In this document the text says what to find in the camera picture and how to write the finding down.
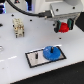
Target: blue object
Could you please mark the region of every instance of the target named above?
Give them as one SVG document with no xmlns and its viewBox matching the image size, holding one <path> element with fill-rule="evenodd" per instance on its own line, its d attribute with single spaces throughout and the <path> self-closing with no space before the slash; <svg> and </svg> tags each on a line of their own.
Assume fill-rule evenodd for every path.
<svg viewBox="0 0 84 84">
<path fill-rule="evenodd" d="M 43 50 L 43 56 L 50 61 L 58 60 L 60 57 L 60 50 L 56 47 L 53 47 L 53 53 L 51 53 L 51 49 L 53 46 L 48 46 Z"/>
</svg>

